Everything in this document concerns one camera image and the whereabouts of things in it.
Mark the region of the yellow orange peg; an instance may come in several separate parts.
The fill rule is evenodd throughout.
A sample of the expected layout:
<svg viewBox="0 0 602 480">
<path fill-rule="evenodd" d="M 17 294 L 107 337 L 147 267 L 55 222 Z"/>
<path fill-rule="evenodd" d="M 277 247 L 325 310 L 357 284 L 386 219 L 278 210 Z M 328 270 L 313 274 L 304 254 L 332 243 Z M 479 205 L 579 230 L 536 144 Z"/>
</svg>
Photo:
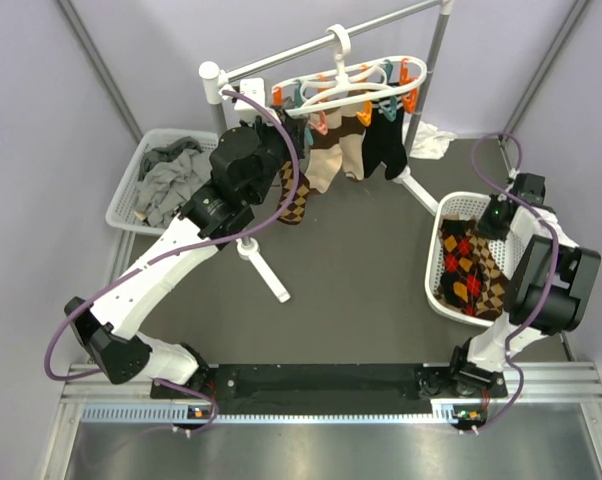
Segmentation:
<svg viewBox="0 0 602 480">
<path fill-rule="evenodd" d="M 362 104 L 362 107 L 356 112 L 356 117 L 364 127 L 368 127 L 371 125 L 372 122 L 372 113 L 372 102 L 366 101 Z"/>
</svg>

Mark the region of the white oval peg hanger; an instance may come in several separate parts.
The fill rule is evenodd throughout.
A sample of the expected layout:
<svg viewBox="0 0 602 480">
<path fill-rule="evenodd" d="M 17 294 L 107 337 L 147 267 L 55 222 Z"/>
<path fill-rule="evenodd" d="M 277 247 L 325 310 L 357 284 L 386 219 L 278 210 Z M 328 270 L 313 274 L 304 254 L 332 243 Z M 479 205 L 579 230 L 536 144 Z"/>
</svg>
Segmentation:
<svg viewBox="0 0 602 480">
<path fill-rule="evenodd" d="M 291 95 L 292 116 L 404 97 L 427 79 L 426 63 L 414 56 L 395 55 L 348 65 L 346 59 L 352 44 L 345 27 L 335 24 L 327 33 L 331 36 L 334 69 L 289 78 L 274 85 L 283 90 L 283 104 L 284 96 Z"/>
</svg>

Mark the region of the brown argyle sock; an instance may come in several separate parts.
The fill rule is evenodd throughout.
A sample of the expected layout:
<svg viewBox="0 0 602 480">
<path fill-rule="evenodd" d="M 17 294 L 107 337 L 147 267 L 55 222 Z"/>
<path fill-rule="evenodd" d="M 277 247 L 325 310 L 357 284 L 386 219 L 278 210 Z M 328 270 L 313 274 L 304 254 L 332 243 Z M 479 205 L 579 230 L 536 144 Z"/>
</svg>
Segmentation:
<svg viewBox="0 0 602 480">
<path fill-rule="evenodd" d="M 307 203 L 310 195 L 310 183 L 305 174 L 300 171 L 297 188 L 294 186 L 294 171 L 290 161 L 283 164 L 279 171 L 279 180 L 281 187 L 281 195 L 278 202 L 278 207 L 290 199 L 290 203 L 286 209 L 279 215 L 277 220 L 285 225 L 299 225 L 306 213 Z"/>
<path fill-rule="evenodd" d="M 481 292 L 475 303 L 474 316 L 495 321 L 503 313 L 504 295 L 509 279 L 498 266 L 486 239 L 471 235 L 470 244 L 473 248 L 473 258 L 478 261 L 482 274 Z"/>
</svg>

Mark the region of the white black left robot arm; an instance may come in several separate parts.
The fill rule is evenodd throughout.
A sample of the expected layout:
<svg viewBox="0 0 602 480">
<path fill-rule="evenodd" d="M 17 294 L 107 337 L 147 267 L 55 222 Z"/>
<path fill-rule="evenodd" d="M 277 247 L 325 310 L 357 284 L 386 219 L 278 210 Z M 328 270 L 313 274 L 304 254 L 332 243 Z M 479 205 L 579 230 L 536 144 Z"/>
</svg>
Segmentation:
<svg viewBox="0 0 602 480">
<path fill-rule="evenodd" d="M 140 329 L 192 270 L 243 235 L 275 175 L 302 153 L 300 121 L 281 107 L 272 120 L 226 131 L 210 154 L 210 179 L 178 208 L 151 248 L 99 298 L 67 303 L 75 337 L 111 383 L 160 378 L 190 397 L 207 387 L 208 366 L 198 352 Z"/>
</svg>

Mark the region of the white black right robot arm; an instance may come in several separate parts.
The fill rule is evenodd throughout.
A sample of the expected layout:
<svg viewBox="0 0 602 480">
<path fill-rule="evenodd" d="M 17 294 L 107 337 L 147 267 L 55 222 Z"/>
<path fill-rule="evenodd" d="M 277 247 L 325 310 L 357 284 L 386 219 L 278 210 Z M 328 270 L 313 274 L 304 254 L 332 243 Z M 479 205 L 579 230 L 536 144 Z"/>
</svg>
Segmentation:
<svg viewBox="0 0 602 480">
<path fill-rule="evenodd" d="M 479 218 L 440 223 L 445 304 L 492 323 L 453 351 L 447 380 L 459 395 L 487 393 L 508 360 L 583 319 L 601 255 L 565 235 L 545 193 L 544 177 L 517 173 Z"/>
</svg>

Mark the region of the pink clothes peg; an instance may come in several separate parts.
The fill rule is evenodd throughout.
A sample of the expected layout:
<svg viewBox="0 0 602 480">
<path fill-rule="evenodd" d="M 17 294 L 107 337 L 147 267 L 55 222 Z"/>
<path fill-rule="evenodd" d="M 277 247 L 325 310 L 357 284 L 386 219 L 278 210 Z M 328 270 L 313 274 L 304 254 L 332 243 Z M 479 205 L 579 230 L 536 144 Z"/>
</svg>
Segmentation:
<svg viewBox="0 0 602 480">
<path fill-rule="evenodd" d="M 308 118 L 308 124 L 311 129 L 322 136 L 326 136 L 329 131 L 327 116 L 324 111 L 311 113 Z"/>
</svg>

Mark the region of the beige brown sock left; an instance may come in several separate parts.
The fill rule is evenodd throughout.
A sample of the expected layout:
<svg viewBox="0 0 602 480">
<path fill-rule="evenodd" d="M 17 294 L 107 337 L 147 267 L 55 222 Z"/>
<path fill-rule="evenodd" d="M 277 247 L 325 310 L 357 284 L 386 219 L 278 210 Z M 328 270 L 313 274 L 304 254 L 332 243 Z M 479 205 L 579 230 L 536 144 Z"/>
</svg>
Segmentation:
<svg viewBox="0 0 602 480">
<path fill-rule="evenodd" d="M 305 175 L 310 188 L 325 193 L 342 165 L 342 150 L 339 144 L 341 127 L 341 110 L 331 109 L 326 112 L 329 127 L 328 134 L 322 136 L 310 129 L 313 145 Z"/>
</svg>

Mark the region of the beige brown sock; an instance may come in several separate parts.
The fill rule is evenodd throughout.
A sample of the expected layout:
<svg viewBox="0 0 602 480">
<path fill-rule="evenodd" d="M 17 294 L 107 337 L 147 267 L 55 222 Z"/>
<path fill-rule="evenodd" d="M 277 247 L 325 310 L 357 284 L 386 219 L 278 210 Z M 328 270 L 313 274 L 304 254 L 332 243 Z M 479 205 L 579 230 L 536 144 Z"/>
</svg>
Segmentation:
<svg viewBox="0 0 602 480">
<path fill-rule="evenodd" d="M 350 104 L 341 108 L 339 144 L 342 150 L 342 170 L 356 181 L 364 179 L 362 143 L 366 126 L 358 114 L 364 114 L 364 104 Z"/>
<path fill-rule="evenodd" d="M 310 188 L 325 193 L 342 165 L 342 150 L 339 144 L 341 127 L 341 110 L 331 109 L 326 112 L 329 127 L 328 134 L 322 136 L 310 129 L 313 145 L 305 175 Z"/>
</svg>

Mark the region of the white drying rack stand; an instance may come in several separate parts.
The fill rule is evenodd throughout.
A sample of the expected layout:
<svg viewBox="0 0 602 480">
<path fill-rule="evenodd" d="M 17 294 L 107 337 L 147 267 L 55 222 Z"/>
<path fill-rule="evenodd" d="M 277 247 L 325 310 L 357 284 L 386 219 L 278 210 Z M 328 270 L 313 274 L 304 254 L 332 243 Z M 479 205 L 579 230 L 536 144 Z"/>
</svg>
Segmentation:
<svg viewBox="0 0 602 480">
<path fill-rule="evenodd" d="M 410 115 L 410 123 L 408 125 L 404 141 L 404 146 L 407 153 L 410 153 L 418 124 L 421 121 L 422 109 L 425 105 L 427 94 L 430 88 L 431 77 L 434 73 L 445 30 L 452 12 L 452 6 L 453 3 L 451 1 L 421 1 L 417 4 L 397 10 L 385 16 L 375 18 L 350 28 L 345 28 L 351 39 L 353 36 L 371 31 L 383 25 L 392 23 L 421 11 L 425 11 L 429 8 L 439 8 L 439 15 L 434 29 L 433 38 L 430 43 L 429 53 L 427 59 L 424 61 L 427 65 L 427 79 L 416 91 L 406 95 L 408 100 L 403 104 L 404 111 Z M 258 73 L 271 67 L 289 62 L 295 58 L 307 55 L 323 47 L 331 47 L 331 36 L 327 33 L 327 29 L 326 34 L 319 39 L 312 40 L 310 42 L 306 42 L 282 52 L 270 55 L 229 72 L 222 70 L 216 63 L 212 61 L 203 62 L 199 66 L 199 76 L 203 83 L 207 102 L 213 108 L 213 117 L 217 127 L 221 129 L 227 125 L 222 106 L 223 99 L 219 94 L 219 89 L 221 87 L 226 84 L 231 85 L 232 82 L 244 79 L 250 74 Z"/>
</svg>

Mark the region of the grey clothes pile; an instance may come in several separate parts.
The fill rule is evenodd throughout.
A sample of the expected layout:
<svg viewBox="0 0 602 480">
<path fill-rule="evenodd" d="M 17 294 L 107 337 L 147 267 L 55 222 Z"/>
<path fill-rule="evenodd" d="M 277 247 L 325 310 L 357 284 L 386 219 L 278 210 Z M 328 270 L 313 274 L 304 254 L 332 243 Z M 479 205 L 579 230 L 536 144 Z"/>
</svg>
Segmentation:
<svg viewBox="0 0 602 480">
<path fill-rule="evenodd" d="M 139 164 L 134 214 L 153 228 L 166 228 L 177 211 L 211 177 L 209 151 L 191 136 L 146 152 Z"/>
</svg>

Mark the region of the white laundry basket right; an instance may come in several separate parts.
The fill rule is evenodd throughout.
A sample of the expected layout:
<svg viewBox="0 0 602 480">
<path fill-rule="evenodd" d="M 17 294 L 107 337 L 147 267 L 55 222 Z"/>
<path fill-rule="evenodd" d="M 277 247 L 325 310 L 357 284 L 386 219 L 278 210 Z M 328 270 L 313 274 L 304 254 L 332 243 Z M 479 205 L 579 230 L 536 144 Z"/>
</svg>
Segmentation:
<svg viewBox="0 0 602 480">
<path fill-rule="evenodd" d="M 489 240 L 478 232 L 489 200 L 455 192 L 439 203 L 425 277 L 426 297 L 437 314 L 482 328 L 504 313 L 505 288 L 525 251 L 513 233 Z"/>
</svg>

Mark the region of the white laundry basket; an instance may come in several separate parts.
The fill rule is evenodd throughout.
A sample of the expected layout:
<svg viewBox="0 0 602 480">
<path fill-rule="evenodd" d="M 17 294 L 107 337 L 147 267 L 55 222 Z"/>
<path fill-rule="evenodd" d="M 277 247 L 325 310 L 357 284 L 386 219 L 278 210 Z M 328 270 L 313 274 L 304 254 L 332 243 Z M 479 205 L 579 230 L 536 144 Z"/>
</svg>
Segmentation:
<svg viewBox="0 0 602 480">
<path fill-rule="evenodd" d="M 212 151 L 218 143 L 218 135 L 214 132 L 157 128 L 149 130 L 140 140 L 134 151 L 122 179 L 107 208 L 105 219 L 109 226 L 139 235 L 159 237 L 165 229 L 154 228 L 143 223 L 134 213 L 138 199 L 138 174 L 142 157 L 150 150 L 165 147 L 181 138 L 195 139 L 204 151 Z"/>
<path fill-rule="evenodd" d="M 425 277 L 426 297 L 437 314 L 482 328 L 504 313 L 505 288 L 525 251 L 513 233 L 489 240 L 478 232 L 489 200 L 455 192 L 439 203 Z"/>
</svg>

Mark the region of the white laundry basket left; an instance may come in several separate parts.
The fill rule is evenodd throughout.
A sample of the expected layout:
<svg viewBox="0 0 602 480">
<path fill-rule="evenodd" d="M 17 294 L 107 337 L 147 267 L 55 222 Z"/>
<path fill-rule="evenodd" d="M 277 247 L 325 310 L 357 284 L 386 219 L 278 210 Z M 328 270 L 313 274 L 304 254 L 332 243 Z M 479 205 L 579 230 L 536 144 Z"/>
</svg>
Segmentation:
<svg viewBox="0 0 602 480">
<path fill-rule="evenodd" d="M 138 174 L 142 157 L 150 150 L 165 147 L 181 138 L 195 139 L 204 151 L 212 151 L 218 143 L 218 135 L 214 132 L 157 128 L 149 130 L 140 140 L 134 151 L 122 179 L 107 208 L 105 219 L 109 226 L 139 235 L 159 237 L 165 229 L 154 228 L 143 223 L 134 213 L 138 199 Z"/>
</svg>

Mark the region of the red black argyle sock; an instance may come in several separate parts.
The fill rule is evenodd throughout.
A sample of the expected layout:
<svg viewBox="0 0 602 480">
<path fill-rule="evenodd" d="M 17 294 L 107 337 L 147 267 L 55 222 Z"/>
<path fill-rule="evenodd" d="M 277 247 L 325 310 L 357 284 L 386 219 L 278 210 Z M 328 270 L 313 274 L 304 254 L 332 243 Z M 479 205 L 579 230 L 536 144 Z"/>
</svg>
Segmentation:
<svg viewBox="0 0 602 480">
<path fill-rule="evenodd" d="M 473 258 L 465 223 L 444 219 L 440 226 L 444 271 L 440 290 L 446 303 L 465 315 L 474 316 L 481 292 L 482 274 Z"/>
</svg>

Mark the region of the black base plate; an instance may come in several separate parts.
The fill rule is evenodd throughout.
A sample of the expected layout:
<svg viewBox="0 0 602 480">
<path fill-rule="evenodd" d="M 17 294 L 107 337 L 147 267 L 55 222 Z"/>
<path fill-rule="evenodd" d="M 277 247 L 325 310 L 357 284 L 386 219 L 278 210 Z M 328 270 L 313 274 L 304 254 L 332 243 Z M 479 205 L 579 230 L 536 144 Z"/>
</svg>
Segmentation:
<svg viewBox="0 0 602 480">
<path fill-rule="evenodd" d="M 223 364 L 197 384 L 225 415 L 383 415 L 429 410 L 449 389 L 446 366 Z"/>
</svg>

